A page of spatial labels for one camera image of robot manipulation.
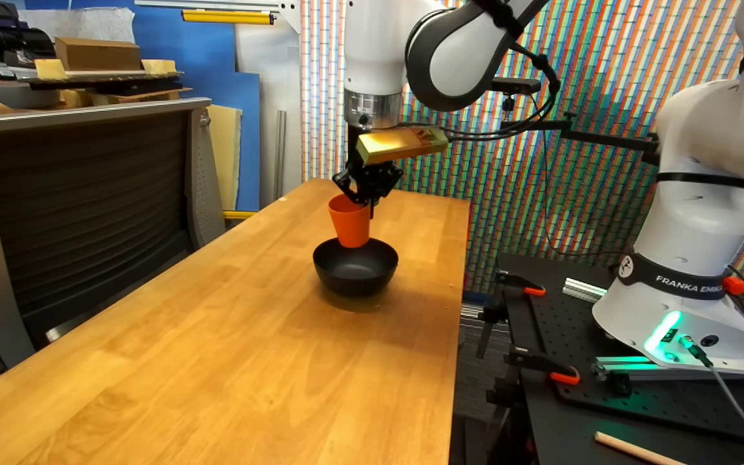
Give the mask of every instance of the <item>wooden table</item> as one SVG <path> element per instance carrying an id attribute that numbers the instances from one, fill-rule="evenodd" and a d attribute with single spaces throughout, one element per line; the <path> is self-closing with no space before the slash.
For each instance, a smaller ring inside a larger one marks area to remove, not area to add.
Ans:
<path id="1" fill-rule="evenodd" d="M 465 200 L 393 191 L 370 299 L 322 291 L 312 180 L 0 376 L 0 463 L 447 463 Z"/>

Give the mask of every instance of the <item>orange cup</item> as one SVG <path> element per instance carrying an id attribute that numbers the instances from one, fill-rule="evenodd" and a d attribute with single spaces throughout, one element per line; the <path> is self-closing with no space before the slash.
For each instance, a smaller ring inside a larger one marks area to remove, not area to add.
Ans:
<path id="1" fill-rule="evenodd" d="M 370 243 L 370 206 L 354 203 L 341 193 L 328 200 L 328 211 L 343 247 L 361 247 Z"/>

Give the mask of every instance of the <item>white wall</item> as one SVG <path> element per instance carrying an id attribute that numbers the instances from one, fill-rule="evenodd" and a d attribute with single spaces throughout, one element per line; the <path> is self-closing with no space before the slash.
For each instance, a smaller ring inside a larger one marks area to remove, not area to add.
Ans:
<path id="1" fill-rule="evenodd" d="M 300 36 L 285 20 L 273 26 L 237 26 L 237 69 L 260 76 L 263 203 L 303 180 L 300 135 Z M 287 110 L 287 154 L 275 185 L 279 110 Z"/>

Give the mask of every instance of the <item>black bowl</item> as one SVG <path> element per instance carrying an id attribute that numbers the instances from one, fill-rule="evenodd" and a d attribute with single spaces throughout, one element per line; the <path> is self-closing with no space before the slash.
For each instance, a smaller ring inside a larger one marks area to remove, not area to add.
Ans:
<path id="1" fill-rule="evenodd" d="M 316 268 L 321 282 L 335 295 L 361 296 L 378 295 L 397 268 L 397 253 L 381 241 L 361 247 L 343 247 L 335 238 L 316 247 Z"/>

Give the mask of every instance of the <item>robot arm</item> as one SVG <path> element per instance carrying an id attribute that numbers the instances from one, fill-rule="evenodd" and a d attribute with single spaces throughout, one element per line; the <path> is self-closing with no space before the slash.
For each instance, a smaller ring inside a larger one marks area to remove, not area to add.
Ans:
<path id="1" fill-rule="evenodd" d="M 399 0 L 354 0 L 349 8 L 349 160 L 335 182 L 354 200 L 375 203 L 399 175 L 393 162 L 365 166 L 357 141 L 397 126 L 402 67 L 420 104 L 456 110 L 487 91 L 504 51 L 544 3 L 420 4 L 402 12 Z M 735 30 L 744 44 L 744 3 Z M 744 375 L 744 315 L 720 283 L 744 246 L 744 69 L 671 95 L 659 110 L 659 138 L 653 206 L 595 318 L 659 366 L 699 366 L 689 355 L 697 341 L 717 370 Z"/>
<path id="2" fill-rule="evenodd" d="M 438 8 L 430 0 L 352 0 L 345 12 L 343 119 L 345 171 L 332 175 L 345 195 L 375 203 L 399 177 L 393 162 L 365 166 L 357 141 L 399 123 L 402 82 L 420 104 L 456 110 L 480 97 L 523 26 L 547 0 L 474 0 Z"/>

